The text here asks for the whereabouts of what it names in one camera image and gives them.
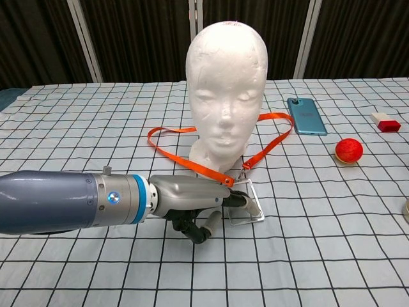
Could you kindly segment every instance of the clear plastic badge holder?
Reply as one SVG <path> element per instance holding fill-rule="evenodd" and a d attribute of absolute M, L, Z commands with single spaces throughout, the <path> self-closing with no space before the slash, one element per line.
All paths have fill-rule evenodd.
<path fill-rule="evenodd" d="M 263 213 L 263 210 L 261 209 L 261 205 L 258 200 L 256 190 L 254 189 L 254 186 L 251 180 L 250 179 L 240 179 L 239 177 L 239 179 L 235 182 L 233 187 L 234 187 L 233 188 L 234 190 L 239 190 L 239 191 L 247 193 L 249 197 L 253 201 L 256 202 L 258 209 L 259 209 L 259 215 L 253 216 L 241 208 L 229 207 L 228 212 L 229 212 L 230 224 L 232 226 L 239 226 L 239 225 L 245 225 L 245 224 L 264 221 L 264 218 L 265 218 L 264 213 Z"/>

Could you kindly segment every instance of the blue led light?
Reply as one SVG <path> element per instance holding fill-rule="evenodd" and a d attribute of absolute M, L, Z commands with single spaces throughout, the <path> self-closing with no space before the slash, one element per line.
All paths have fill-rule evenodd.
<path fill-rule="evenodd" d="M 118 192 L 110 192 L 108 194 L 108 201 L 110 203 L 118 203 L 120 201 L 120 194 Z"/>

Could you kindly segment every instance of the black curtain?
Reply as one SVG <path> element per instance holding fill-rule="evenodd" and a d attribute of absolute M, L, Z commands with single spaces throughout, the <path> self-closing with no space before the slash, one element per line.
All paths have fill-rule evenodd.
<path fill-rule="evenodd" d="M 203 0 L 203 26 L 237 20 L 254 28 L 268 51 L 268 79 L 292 79 L 309 0 Z"/>
<path fill-rule="evenodd" d="M 91 75 L 66 1 L 0 1 L 0 90 L 86 82 Z"/>
<path fill-rule="evenodd" d="M 81 5 L 105 82 L 186 80 L 187 0 L 81 0 Z"/>
<path fill-rule="evenodd" d="M 324 0 L 304 77 L 409 77 L 409 0 Z"/>

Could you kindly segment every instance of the robotic hand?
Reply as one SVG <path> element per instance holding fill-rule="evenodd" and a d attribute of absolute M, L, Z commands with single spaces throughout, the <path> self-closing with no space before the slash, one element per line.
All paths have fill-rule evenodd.
<path fill-rule="evenodd" d="M 18 171 L 0 177 L 0 233 L 52 234 L 142 223 L 148 214 L 171 221 L 193 243 L 211 237 L 222 219 L 214 211 L 202 227 L 193 219 L 205 209 L 259 209 L 247 194 L 189 176 L 114 175 Z"/>

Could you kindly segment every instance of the mannequin head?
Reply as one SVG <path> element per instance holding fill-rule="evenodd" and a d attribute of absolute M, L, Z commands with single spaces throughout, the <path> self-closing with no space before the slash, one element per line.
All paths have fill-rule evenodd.
<path fill-rule="evenodd" d="M 244 153 L 260 114 L 267 61 L 262 38 L 239 22 L 212 24 L 191 43 L 186 60 L 190 108 L 202 158 L 213 169 L 226 171 Z M 190 159 L 203 163 L 194 152 Z"/>

